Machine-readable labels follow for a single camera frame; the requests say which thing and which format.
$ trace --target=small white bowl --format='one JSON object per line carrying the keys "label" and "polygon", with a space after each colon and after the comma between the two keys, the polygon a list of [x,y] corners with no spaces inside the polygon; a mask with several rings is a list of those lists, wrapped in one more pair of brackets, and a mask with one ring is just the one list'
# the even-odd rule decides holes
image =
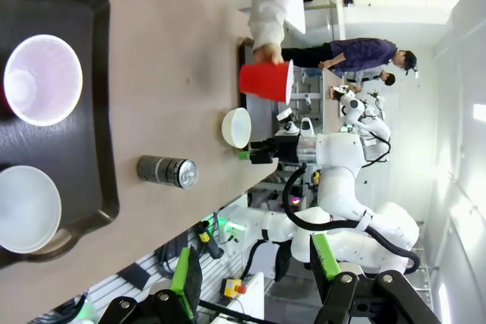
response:
{"label": "small white bowl", "polygon": [[83,71],[76,52],[62,39],[47,34],[27,38],[15,48],[3,80],[12,111],[40,127],[67,118],[83,89]]}
{"label": "small white bowl", "polygon": [[243,148],[250,141],[251,119],[245,108],[231,110],[222,120],[222,136],[233,147]]}
{"label": "small white bowl", "polygon": [[49,176],[15,166],[0,172],[0,246],[32,253],[48,244],[61,221],[61,197]]}

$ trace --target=black can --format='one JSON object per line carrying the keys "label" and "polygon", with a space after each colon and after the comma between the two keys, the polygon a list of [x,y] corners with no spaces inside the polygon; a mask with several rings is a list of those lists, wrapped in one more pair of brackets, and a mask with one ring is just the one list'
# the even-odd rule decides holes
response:
{"label": "black can", "polygon": [[141,180],[182,189],[190,189],[199,178],[194,161],[157,156],[142,156],[137,164],[137,173]]}

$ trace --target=can top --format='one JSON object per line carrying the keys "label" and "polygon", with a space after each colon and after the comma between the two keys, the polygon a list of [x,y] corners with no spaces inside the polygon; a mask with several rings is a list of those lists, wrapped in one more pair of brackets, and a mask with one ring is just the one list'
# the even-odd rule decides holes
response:
{"label": "can top", "polygon": [[197,183],[199,169],[194,161],[190,159],[184,161],[179,169],[178,182],[184,189],[190,189]]}

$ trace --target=red plastic cup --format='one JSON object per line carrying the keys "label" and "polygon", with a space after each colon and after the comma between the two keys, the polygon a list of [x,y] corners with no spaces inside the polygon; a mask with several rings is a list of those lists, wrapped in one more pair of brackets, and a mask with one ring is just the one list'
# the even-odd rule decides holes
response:
{"label": "red plastic cup", "polygon": [[294,64],[244,64],[240,70],[240,93],[289,104],[294,83]]}

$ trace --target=black cap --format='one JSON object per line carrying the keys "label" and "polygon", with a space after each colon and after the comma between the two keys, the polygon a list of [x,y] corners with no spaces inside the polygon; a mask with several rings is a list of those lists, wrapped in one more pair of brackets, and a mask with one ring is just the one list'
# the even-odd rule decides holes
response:
{"label": "black cap", "polygon": [[405,51],[405,62],[403,68],[405,69],[405,71],[407,71],[406,75],[409,74],[410,70],[417,72],[417,58],[410,51]]}

